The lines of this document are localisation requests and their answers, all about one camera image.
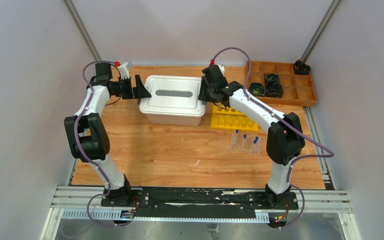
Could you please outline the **yellow test tube rack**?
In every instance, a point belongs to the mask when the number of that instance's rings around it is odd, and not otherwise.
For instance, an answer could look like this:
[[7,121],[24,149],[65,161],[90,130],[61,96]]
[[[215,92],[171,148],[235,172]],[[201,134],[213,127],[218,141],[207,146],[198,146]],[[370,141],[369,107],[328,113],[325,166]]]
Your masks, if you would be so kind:
[[210,128],[217,130],[258,132],[259,126],[242,112],[232,108],[212,107]]

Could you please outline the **pink plastic storage bin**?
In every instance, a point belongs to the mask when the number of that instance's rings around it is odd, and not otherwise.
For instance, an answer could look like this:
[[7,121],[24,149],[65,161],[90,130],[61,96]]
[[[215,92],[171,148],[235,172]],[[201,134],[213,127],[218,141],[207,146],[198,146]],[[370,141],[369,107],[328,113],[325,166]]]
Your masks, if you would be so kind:
[[145,115],[153,124],[176,125],[176,126],[192,126],[200,125],[202,117],[166,115],[166,114],[146,114]]

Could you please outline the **clear test tube blue cap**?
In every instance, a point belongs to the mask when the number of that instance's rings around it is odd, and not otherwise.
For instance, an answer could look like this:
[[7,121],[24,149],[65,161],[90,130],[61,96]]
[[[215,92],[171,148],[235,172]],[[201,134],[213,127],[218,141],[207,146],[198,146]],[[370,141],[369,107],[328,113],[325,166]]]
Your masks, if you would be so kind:
[[250,149],[248,151],[249,154],[253,154],[256,151],[258,141],[259,141],[259,137],[256,136],[250,145]]

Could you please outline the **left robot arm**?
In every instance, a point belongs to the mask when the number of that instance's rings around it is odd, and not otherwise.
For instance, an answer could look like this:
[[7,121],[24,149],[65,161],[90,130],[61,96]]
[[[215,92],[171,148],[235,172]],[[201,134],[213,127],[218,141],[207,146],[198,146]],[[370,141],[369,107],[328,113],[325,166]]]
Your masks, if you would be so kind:
[[82,70],[86,97],[80,109],[63,122],[72,156],[91,166],[104,183],[104,191],[100,194],[104,206],[138,208],[141,203],[110,155],[110,139],[101,118],[112,96],[138,102],[151,97],[140,75],[135,75],[135,86],[132,86],[131,66],[129,61],[88,63]]

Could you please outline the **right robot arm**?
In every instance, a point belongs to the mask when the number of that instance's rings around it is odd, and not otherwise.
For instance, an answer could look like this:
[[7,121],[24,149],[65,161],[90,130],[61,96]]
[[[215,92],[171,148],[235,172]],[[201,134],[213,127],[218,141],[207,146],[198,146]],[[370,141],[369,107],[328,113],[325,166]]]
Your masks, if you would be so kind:
[[233,108],[266,132],[266,153],[272,160],[272,167],[263,201],[272,209],[284,206],[291,190],[292,162],[305,146],[299,117],[293,112],[284,114],[269,107],[236,81],[228,82],[215,64],[202,70],[198,98]]

